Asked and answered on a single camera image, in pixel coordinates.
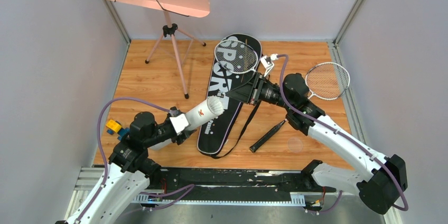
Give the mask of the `white shuttlecock tube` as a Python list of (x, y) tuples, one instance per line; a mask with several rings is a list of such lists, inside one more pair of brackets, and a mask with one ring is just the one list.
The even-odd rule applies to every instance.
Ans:
[[(207, 106), (207, 98), (206, 100), (192, 108), (190, 111), (186, 112), (186, 116), (191, 122), (191, 126), (189, 127), (191, 129), (198, 129), (200, 126), (218, 117), (209, 110)], [(148, 148), (158, 151), (172, 143), (170, 138), (171, 136), (168, 134), (167, 128), (163, 123), (158, 126), (157, 136), (150, 139)]]

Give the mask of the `black sport racket bag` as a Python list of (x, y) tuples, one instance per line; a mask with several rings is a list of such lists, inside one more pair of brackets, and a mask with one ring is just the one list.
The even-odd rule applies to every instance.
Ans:
[(229, 89), (231, 90), (241, 86), (253, 74), (253, 72), (246, 74), (231, 74), (228, 71), (222, 72), (219, 63), (213, 60), (207, 88), (207, 97), (219, 97), (225, 110), (220, 116), (201, 126), (197, 148), (202, 154), (217, 156), (223, 149), (243, 106), (242, 102), (227, 97), (226, 92)]

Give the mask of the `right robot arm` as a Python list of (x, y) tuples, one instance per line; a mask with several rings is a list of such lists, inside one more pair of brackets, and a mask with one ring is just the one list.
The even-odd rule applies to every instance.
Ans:
[(391, 157), (375, 151), (359, 141), (312, 103), (309, 88), (300, 73), (288, 74), (280, 84), (274, 84), (256, 73), (245, 84), (232, 88), (226, 96), (256, 105), (261, 101), (285, 108), (286, 120), (295, 129), (332, 149), (352, 170), (330, 166), (314, 160), (302, 175), (302, 185), (309, 191), (331, 187), (353, 195), (372, 211), (386, 214), (392, 207), (407, 211), (409, 204), (405, 161), (398, 155)]

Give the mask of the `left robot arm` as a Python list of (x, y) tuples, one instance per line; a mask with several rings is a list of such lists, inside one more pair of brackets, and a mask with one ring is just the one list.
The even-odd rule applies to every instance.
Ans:
[(161, 167), (148, 157), (148, 149), (182, 144), (208, 122), (207, 114), (205, 108), (195, 107), (183, 113), (173, 107), (161, 124), (149, 111), (135, 115), (93, 190), (64, 223), (114, 223), (138, 194), (162, 182)]

